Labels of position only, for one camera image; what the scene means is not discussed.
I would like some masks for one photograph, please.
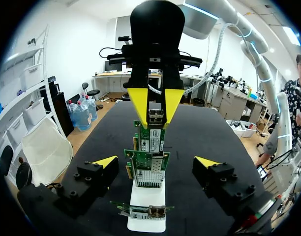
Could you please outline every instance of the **person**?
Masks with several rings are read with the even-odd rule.
[[[281,90],[281,92],[286,93],[288,97],[288,106],[292,125],[293,147],[296,145],[297,138],[301,133],[301,114],[297,115],[297,109],[299,109],[301,112],[301,98],[296,94],[295,90],[296,87],[299,87],[301,89],[301,55],[297,55],[296,62],[299,78],[295,81],[288,81],[285,84],[284,88]],[[263,145],[264,154],[258,159],[255,166],[263,165],[276,152],[278,135],[277,130],[277,128],[274,129],[267,142]]]

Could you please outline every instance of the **white stand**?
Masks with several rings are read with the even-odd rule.
[[[133,180],[133,187],[131,193],[130,205],[149,207],[165,206],[165,180],[161,188],[141,188],[135,185]],[[165,220],[139,220],[128,218],[127,228],[131,231],[147,232],[147,233],[162,233],[166,230]]]

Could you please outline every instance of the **screw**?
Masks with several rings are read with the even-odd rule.
[[[79,178],[79,176],[80,176],[80,174],[79,174],[79,173],[75,173],[75,174],[74,174],[74,178],[75,178],[75,179],[78,179],[78,178]]]

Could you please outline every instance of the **drawer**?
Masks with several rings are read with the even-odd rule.
[[[230,93],[230,92],[224,91],[224,93],[223,93],[224,100],[226,100],[230,104],[233,102],[234,97],[235,96],[232,93]]]

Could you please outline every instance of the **black table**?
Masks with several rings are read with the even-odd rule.
[[[151,103],[151,108],[159,104]],[[119,157],[120,172],[104,198],[98,198],[89,211],[78,218],[84,225],[111,235],[148,235],[127,228],[127,217],[109,201],[130,203],[133,180],[125,169],[128,159],[124,149],[132,149],[132,137],[138,120],[131,102],[116,104],[100,121],[73,158],[64,177],[76,172],[78,163],[96,161],[113,155]],[[166,170],[166,231],[156,235],[226,235],[234,222],[214,199],[208,199],[192,174],[194,156],[233,165],[236,174],[264,191],[254,164],[223,117],[215,110],[179,105],[166,131],[164,151],[171,153]]]

